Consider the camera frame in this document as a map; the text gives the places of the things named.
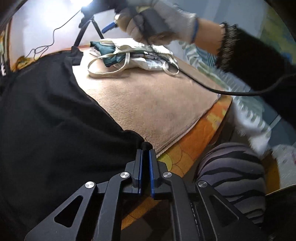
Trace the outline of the right hand white glove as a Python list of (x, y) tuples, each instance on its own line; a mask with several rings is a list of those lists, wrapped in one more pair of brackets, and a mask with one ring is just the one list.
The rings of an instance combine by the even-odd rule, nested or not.
[(199, 21), (169, 1), (116, 1), (116, 23), (137, 42), (167, 45), (174, 40), (194, 42)]

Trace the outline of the right forearm black sleeve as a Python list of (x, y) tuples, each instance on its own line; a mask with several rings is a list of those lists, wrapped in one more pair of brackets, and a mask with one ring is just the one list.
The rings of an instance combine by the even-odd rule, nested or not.
[(236, 25), (196, 19), (195, 44), (215, 55), (216, 67), (230, 72), (295, 125), (295, 65), (273, 47)]

